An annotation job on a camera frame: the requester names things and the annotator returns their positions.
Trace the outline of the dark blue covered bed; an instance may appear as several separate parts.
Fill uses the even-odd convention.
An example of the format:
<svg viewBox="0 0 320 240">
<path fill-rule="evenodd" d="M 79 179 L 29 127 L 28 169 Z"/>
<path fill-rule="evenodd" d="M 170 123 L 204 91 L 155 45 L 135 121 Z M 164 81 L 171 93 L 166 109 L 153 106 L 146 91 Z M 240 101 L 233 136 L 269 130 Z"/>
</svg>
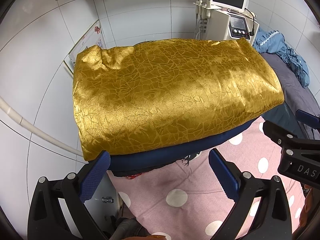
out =
<svg viewBox="0 0 320 240">
<path fill-rule="evenodd" d="M 284 103 L 262 114 L 266 121 L 273 122 L 302 139 L 319 139 L 319 131 L 297 121 L 297 110 L 319 115 L 319 105 L 310 89 L 303 88 L 294 72 L 276 54 L 262 53 L 276 73 L 284 93 Z"/>
</svg>

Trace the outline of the pink polka dot bedsheet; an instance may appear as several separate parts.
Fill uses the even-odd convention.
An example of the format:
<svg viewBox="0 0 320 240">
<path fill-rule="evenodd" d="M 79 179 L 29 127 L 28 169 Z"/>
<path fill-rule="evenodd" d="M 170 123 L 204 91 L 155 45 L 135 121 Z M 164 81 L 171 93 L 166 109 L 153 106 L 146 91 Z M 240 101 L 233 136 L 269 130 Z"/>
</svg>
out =
<svg viewBox="0 0 320 240">
<path fill-rule="evenodd" d="M 281 149 L 263 134 L 263 123 L 262 118 L 255 120 L 218 150 L 239 170 L 271 179 L 277 174 Z M 225 195 L 208 155 L 205 150 L 188 163 L 179 160 L 132 179 L 114 175 L 110 179 L 150 234 L 167 239 L 210 239 L 234 203 Z"/>
</svg>

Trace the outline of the light blue ruffled blanket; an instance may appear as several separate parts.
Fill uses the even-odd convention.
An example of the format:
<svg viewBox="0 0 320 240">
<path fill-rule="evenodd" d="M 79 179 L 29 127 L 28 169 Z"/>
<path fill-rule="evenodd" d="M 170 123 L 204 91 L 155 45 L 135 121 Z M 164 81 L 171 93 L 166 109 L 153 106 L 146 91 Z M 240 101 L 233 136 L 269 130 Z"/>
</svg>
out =
<svg viewBox="0 0 320 240">
<path fill-rule="evenodd" d="M 308 64 L 286 43 L 284 35 L 278 30 L 264 31 L 259 28 L 253 42 L 253 48 L 261 54 L 278 55 L 293 71 L 303 88 L 310 85 Z"/>
</svg>

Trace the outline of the white medical device cart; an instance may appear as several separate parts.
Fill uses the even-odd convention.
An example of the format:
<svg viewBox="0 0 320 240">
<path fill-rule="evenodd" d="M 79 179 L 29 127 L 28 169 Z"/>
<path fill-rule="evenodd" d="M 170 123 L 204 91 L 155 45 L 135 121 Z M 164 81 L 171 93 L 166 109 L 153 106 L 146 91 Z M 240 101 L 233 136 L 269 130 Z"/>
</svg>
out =
<svg viewBox="0 0 320 240">
<path fill-rule="evenodd" d="M 195 3 L 196 25 L 194 39 L 196 40 L 238 40 L 246 39 L 253 44 L 259 23 L 256 14 L 247 8 L 238 12 L 227 8 L 209 8 L 206 3 Z"/>
</svg>

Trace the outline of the gold brocade padded jacket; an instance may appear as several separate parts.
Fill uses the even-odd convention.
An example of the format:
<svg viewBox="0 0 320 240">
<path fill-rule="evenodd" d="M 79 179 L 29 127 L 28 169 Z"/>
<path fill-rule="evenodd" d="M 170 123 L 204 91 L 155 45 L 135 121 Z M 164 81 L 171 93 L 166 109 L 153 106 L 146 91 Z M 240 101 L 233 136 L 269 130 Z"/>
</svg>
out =
<svg viewBox="0 0 320 240">
<path fill-rule="evenodd" d="M 274 70 L 244 39 L 92 46 L 76 57 L 73 108 L 84 159 L 220 134 L 281 105 Z"/>
</svg>

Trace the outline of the folded black garment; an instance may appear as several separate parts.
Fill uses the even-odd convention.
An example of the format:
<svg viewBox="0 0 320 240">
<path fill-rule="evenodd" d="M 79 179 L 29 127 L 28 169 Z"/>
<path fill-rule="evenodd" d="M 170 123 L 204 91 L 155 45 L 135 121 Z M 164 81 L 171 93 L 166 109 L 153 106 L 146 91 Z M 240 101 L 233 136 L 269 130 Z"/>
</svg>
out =
<svg viewBox="0 0 320 240">
<path fill-rule="evenodd" d="M 152 170 L 156 170 L 159 168 L 163 168 L 163 167 L 170 165 L 170 164 L 172 164 L 172 162 L 167 163 L 167 164 L 156 165 L 156 166 L 152 166 L 152 167 L 140 168 L 140 169 L 136 169 L 136 170 L 112 171 L 112 173 L 115 177 L 129 177 L 129 176 L 135 176 L 135 175 L 143 174 L 146 172 L 150 172 Z"/>
</svg>

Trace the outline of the white floor pipe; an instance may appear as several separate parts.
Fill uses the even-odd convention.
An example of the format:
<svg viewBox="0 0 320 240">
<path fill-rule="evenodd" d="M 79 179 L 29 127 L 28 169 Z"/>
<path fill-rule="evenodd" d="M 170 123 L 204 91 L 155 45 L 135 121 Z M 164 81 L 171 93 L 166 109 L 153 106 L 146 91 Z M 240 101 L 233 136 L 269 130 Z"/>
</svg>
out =
<svg viewBox="0 0 320 240">
<path fill-rule="evenodd" d="M 64 144 L 63 142 L 56 140 L 55 138 L 51 137 L 47 133 L 44 133 L 42 130 L 38 129 L 36 126 L 32 125 L 30 122 L 25 120 L 18 112 L 16 112 L 3 98 L 1 98 L 1 110 L 6 113 L 6 115 L 11 118 L 14 122 L 16 122 L 18 125 L 22 126 L 29 132 L 37 135 L 41 139 L 65 150 L 68 152 L 71 152 L 75 155 L 83 157 L 83 153 L 79 150 L 76 150 L 72 148 L 71 146 L 68 146 Z"/>
</svg>

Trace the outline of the folded red patterned garment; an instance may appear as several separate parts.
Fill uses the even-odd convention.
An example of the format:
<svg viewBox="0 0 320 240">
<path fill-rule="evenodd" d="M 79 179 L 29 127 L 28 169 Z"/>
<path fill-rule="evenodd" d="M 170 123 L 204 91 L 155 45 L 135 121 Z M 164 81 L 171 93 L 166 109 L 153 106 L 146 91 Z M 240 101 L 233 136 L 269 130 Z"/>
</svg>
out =
<svg viewBox="0 0 320 240">
<path fill-rule="evenodd" d="M 133 175 L 126 176 L 126 178 L 132 180 L 132 179 L 137 178 L 137 177 L 140 176 L 140 175 L 141 175 L 141 173 L 139 173 L 139 174 L 133 174 Z"/>
</svg>

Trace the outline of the folded navy blue garment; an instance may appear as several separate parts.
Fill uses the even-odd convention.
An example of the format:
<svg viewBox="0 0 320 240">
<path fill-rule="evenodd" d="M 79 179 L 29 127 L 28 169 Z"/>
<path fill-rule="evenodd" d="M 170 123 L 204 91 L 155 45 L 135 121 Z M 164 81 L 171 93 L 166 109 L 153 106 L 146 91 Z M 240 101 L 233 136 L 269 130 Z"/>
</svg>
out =
<svg viewBox="0 0 320 240">
<path fill-rule="evenodd" d="M 175 146 L 168 146 L 165 148 L 158 148 L 156 150 L 134 154 L 113 155 L 111 156 L 111 164 L 108 169 L 111 172 L 129 171 L 171 162 L 174 163 L 178 160 L 186 158 L 189 155 L 223 144 L 224 142 L 248 129 L 252 123 L 253 120 L 250 120 L 243 125 L 233 128 L 227 132 Z"/>
</svg>

